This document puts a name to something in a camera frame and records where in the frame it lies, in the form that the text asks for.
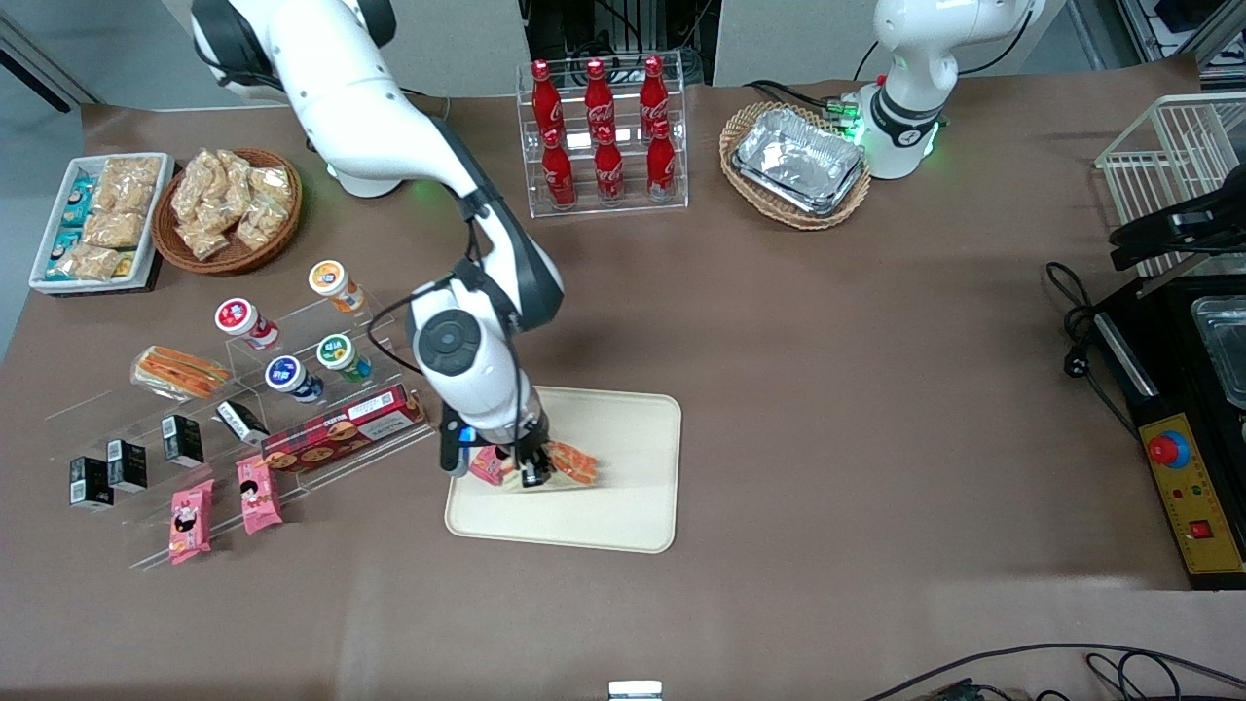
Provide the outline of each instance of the control panel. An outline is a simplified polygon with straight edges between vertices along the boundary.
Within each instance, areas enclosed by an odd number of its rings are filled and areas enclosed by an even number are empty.
[[[1190,574],[1242,573],[1229,522],[1199,456],[1185,415],[1138,430]]]

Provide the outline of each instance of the brown table surface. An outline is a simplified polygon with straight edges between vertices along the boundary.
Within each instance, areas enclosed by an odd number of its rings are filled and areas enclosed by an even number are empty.
[[[1053,258],[1096,295],[1124,281],[1091,159],[1156,96],[1195,90],[1186,61],[966,80],[921,169],[822,233],[763,218],[719,172],[749,90],[690,91],[687,212],[532,222],[513,102],[459,100],[452,126],[566,279],[557,321],[520,339],[525,369],[683,406],[674,545],[456,538],[429,441],[314,494],[298,523],[146,574],[120,525],[66,508],[44,417],[153,341],[219,342],[207,319],[227,295],[289,311],[310,263],[336,256],[396,298],[444,273],[464,230],[432,183],[343,193],[288,110],[86,108],[92,153],[279,151],[305,224],[245,276],[166,266],[150,294],[30,295],[0,369],[0,696],[599,699],[653,677],[674,700],[851,700],[1043,640],[1241,672],[1246,598],[1186,590],[1140,452],[1060,374],[1064,301],[1040,281]],[[1093,689],[1072,652],[966,672]]]

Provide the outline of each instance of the black small box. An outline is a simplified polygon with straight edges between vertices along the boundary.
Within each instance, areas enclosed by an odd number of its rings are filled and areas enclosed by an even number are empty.
[[[108,487],[122,492],[147,489],[147,449],[120,438],[110,441]]]
[[[82,457],[70,462],[70,507],[92,512],[112,508],[108,466],[103,461]]]
[[[203,437],[199,436],[199,423],[179,415],[164,417],[161,422],[161,438],[164,440],[164,459],[183,468],[197,468],[203,464]]]
[[[217,416],[226,422],[229,431],[234,432],[238,441],[242,441],[247,446],[259,448],[259,445],[268,438],[268,430],[264,428],[264,425],[259,423],[259,420],[255,418],[255,415],[250,410],[237,402],[222,402],[218,405]]]

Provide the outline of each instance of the acrylic bottle rack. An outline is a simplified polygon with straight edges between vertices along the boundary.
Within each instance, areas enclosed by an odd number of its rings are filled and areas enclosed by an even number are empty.
[[[667,118],[670,121],[670,143],[675,148],[675,188],[670,199],[654,202],[648,194],[648,142],[640,138],[640,87],[644,85],[644,59],[653,54],[603,56],[606,80],[614,95],[614,136],[623,154],[623,200],[613,207],[602,204],[597,195],[597,171],[593,166],[596,148],[588,134],[584,112],[584,86],[588,85],[584,59],[549,61],[549,80],[562,97],[563,122],[567,127],[563,147],[571,157],[571,174],[576,182],[576,205],[567,210],[553,207],[546,186],[541,158],[545,144],[532,113],[532,65],[517,68],[516,100],[520,111],[520,147],[523,151],[523,172],[527,178],[528,212],[536,217],[587,214],[629,209],[688,207],[688,121],[684,101],[684,65],[679,51],[663,51],[663,81],[667,85]]]

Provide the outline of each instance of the white device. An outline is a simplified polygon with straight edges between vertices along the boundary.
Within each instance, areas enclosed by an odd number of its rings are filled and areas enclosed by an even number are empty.
[[[878,0],[873,31],[891,50],[883,83],[852,101],[870,174],[885,179],[917,169],[959,66],[952,49],[996,41],[1023,30],[1045,0]]]
[[[466,473],[457,447],[470,428],[480,443],[515,445],[525,486],[545,482],[548,427],[510,336],[553,319],[562,278],[459,136],[402,96],[379,50],[394,35],[389,0],[194,0],[192,17],[196,50],[218,82],[247,97],[284,92],[348,192],[375,197],[404,179],[436,179],[481,228],[486,255],[412,293],[411,349],[447,406],[442,468]]]

